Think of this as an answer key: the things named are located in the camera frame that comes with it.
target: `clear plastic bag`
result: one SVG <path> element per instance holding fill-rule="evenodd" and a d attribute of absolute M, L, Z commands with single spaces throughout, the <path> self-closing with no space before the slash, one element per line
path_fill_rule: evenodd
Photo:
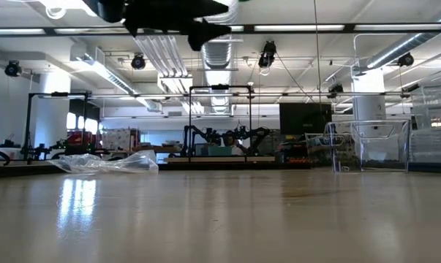
<path fill-rule="evenodd" d="M 96 172 L 132 172 L 158 173 L 159 167 L 153 150 L 141 150 L 118 161 L 103 161 L 91 154 L 61 156 L 59 160 L 50 160 L 51 164 L 71 173 Z"/>

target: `black screen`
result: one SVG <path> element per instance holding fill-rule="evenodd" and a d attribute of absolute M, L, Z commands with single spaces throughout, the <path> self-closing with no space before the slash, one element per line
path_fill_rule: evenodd
<path fill-rule="evenodd" d="M 323 133 L 327 122 L 332 120 L 330 104 L 281 103 L 280 133 L 299 135 Z"/>

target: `window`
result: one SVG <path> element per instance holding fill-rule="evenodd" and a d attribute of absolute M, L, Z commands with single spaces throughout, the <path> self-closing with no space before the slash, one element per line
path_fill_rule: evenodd
<path fill-rule="evenodd" d="M 78 129 L 83 129 L 83 117 L 82 116 L 79 116 L 79 119 L 78 119 L 78 123 L 77 123 L 77 128 Z"/>
<path fill-rule="evenodd" d="M 75 129 L 75 114 L 67 113 L 67 129 Z"/>
<path fill-rule="evenodd" d="M 86 119 L 86 131 L 91 132 L 92 134 L 97 134 L 98 130 L 98 121 L 92 119 Z"/>

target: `white wall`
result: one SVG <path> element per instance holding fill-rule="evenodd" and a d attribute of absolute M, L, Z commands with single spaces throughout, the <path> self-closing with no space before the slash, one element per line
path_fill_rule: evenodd
<path fill-rule="evenodd" d="M 0 68 L 0 142 L 14 134 L 12 140 L 22 144 L 29 89 L 30 80 L 8 77 Z M 32 82 L 32 91 L 37 89 L 38 83 Z"/>

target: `ceiling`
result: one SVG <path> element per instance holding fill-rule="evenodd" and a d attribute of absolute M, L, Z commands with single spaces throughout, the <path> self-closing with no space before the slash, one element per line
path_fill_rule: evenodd
<path fill-rule="evenodd" d="M 314 16 L 313 0 L 250 0 L 241 3 L 238 22 L 241 24 L 258 23 L 391 23 L 391 22 L 435 22 L 441 12 L 441 0 L 316 0 L 317 19 Z M 60 20 L 49 19 L 44 7 L 37 1 L 19 2 L 0 0 L 0 26 L 108 26 L 99 18 L 88 16 L 82 10 L 68 10 Z M 353 47 L 354 36 L 351 34 L 252 34 L 237 36 L 235 43 L 235 67 L 233 84 L 245 85 L 254 82 L 256 91 L 295 92 L 300 91 L 298 83 L 306 92 L 316 91 L 318 85 L 335 72 L 340 64 L 347 63 L 355 55 L 370 57 L 394 43 L 403 35 L 371 35 L 357 38 Z M 263 76 L 256 65 L 257 57 L 266 40 L 274 40 L 277 46 L 277 58 L 270 74 Z M 194 76 L 195 84 L 203 82 L 203 65 L 200 54 L 192 52 L 186 37 L 177 36 L 176 41 L 181 56 L 188 70 Z M 86 42 L 91 46 L 101 47 L 106 59 L 116 71 L 134 83 L 155 83 L 157 71 L 149 64 L 142 71 L 132 70 L 130 61 L 134 53 L 140 52 L 131 37 L 35 37 L 35 38 L 0 38 L 1 51 L 43 52 L 73 69 L 76 77 L 82 77 L 94 87 L 94 94 L 112 94 L 119 92 L 108 81 L 92 72 L 85 72 L 69 61 L 70 47 L 76 42 Z M 412 51 L 415 64 L 441 53 L 441 35 Z M 441 57 L 399 76 L 399 69 L 385 68 L 385 87 L 392 91 L 401 85 L 430 76 L 441 70 Z M 342 82 L 346 90 L 350 89 L 349 68 L 342 70 Z M 256 98 L 255 102 L 274 103 L 277 98 Z M 282 101 L 296 100 L 282 98 Z M 108 100 L 114 107 L 140 105 L 134 101 Z M 247 103 L 239 99 L 237 103 Z"/>

